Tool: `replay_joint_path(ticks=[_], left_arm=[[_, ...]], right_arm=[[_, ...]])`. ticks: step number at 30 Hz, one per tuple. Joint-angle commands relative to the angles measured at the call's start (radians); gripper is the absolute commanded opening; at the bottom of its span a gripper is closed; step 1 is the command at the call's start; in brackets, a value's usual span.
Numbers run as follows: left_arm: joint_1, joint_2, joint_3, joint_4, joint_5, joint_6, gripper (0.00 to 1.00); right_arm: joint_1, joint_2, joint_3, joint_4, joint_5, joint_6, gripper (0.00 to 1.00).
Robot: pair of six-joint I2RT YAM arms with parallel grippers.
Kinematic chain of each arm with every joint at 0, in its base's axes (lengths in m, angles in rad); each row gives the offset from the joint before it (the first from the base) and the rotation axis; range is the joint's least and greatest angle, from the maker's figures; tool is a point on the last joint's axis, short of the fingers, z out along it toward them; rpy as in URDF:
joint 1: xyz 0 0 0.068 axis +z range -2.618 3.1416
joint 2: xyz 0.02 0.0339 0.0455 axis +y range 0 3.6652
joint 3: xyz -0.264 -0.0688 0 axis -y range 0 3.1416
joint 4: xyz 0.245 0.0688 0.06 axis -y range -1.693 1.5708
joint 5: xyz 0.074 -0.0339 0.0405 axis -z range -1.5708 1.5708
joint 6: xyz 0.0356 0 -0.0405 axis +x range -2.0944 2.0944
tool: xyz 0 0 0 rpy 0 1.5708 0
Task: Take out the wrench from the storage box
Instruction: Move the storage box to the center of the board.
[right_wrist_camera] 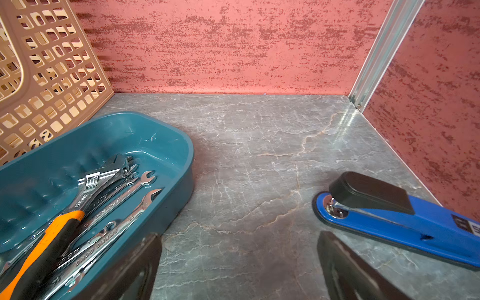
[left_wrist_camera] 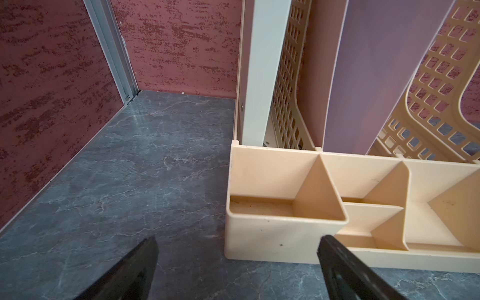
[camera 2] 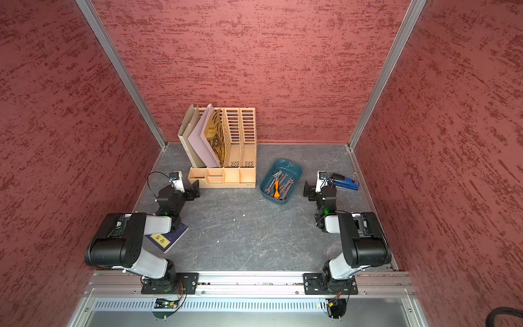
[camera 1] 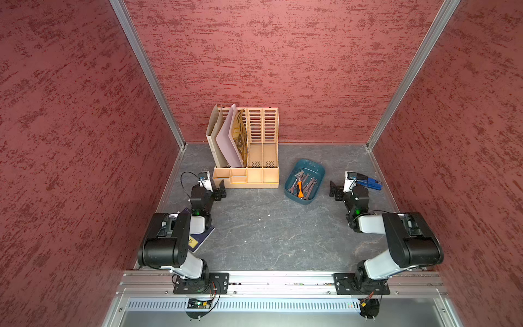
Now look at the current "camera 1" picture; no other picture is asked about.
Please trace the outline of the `teal plastic storage box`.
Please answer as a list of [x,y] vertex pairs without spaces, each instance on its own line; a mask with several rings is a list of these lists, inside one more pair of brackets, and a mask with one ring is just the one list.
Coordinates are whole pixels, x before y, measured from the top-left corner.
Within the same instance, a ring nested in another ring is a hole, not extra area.
[[[314,187],[314,190],[312,191],[310,198],[308,200],[304,200],[303,198],[299,199],[296,196],[296,190],[293,194],[290,194],[287,190],[291,186],[294,179],[296,178],[296,175],[300,171],[303,171],[305,173],[305,176],[303,177],[303,183],[302,183],[303,191],[304,191],[306,185],[309,183],[311,178],[317,179],[317,184]],[[321,188],[321,183],[323,181],[325,173],[326,173],[325,168],[321,164],[319,164],[317,162],[313,162],[308,159],[299,159],[298,162],[295,164],[294,168],[292,169],[289,177],[287,178],[287,181],[285,182],[284,190],[285,190],[286,197],[299,204],[312,203],[312,201],[315,199],[315,197],[317,196],[317,194]]]

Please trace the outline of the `orange handled adjustable wrench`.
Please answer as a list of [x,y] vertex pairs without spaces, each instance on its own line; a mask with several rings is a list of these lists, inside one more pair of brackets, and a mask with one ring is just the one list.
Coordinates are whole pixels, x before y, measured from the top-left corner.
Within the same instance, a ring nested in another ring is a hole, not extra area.
[[302,183],[303,183],[303,177],[305,176],[305,173],[303,171],[300,171],[297,175],[296,175],[296,185],[295,185],[295,189],[296,189],[296,196],[299,198],[299,199],[302,199],[305,195],[303,193],[303,190],[302,190]]

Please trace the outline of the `large steel open-end wrench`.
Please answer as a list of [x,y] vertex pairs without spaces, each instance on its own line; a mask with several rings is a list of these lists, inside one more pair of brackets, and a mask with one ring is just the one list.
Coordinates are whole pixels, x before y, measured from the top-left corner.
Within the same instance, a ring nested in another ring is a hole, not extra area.
[[298,183],[298,177],[296,177],[296,178],[294,179],[294,181],[293,181],[293,183],[291,184],[291,186],[287,189],[288,192],[289,192],[290,194],[293,194],[293,193],[295,192],[295,189],[296,189],[296,185],[297,185],[297,183]]

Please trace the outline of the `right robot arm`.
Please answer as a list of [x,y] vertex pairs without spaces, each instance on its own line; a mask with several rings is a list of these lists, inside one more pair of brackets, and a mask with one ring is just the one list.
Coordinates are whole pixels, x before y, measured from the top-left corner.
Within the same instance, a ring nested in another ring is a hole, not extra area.
[[358,263],[353,278],[357,287],[385,282],[403,271],[443,262],[441,244],[420,213],[371,213],[369,190],[358,184],[346,192],[342,186],[331,183],[329,196],[344,203],[348,226],[354,232],[384,235],[387,241],[384,252]]

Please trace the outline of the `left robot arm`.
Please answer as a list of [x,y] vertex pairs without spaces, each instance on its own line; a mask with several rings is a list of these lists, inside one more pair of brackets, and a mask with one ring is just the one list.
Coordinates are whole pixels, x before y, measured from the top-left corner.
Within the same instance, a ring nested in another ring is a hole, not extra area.
[[138,249],[139,266],[169,270],[191,287],[208,286],[208,265],[194,253],[215,229],[212,205],[226,196],[223,183],[213,189],[208,182],[200,181],[191,189],[189,208],[154,214]]

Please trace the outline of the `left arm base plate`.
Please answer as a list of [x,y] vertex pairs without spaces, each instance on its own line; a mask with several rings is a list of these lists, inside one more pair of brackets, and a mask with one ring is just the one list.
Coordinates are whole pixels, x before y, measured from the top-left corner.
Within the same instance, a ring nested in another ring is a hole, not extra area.
[[204,273],[200,279],[182,279],[177,277],[174,280],[173,294],[195,294],[195,295],[224,295],[227,294],[229,287],[229,273]]

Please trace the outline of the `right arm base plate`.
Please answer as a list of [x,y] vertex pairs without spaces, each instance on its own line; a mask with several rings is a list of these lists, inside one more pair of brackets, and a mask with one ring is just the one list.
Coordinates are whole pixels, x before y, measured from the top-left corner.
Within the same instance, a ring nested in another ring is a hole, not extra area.
[[335,273],[332,276],[338,295],[390,295],[387,279],[374,280],[359,273]]

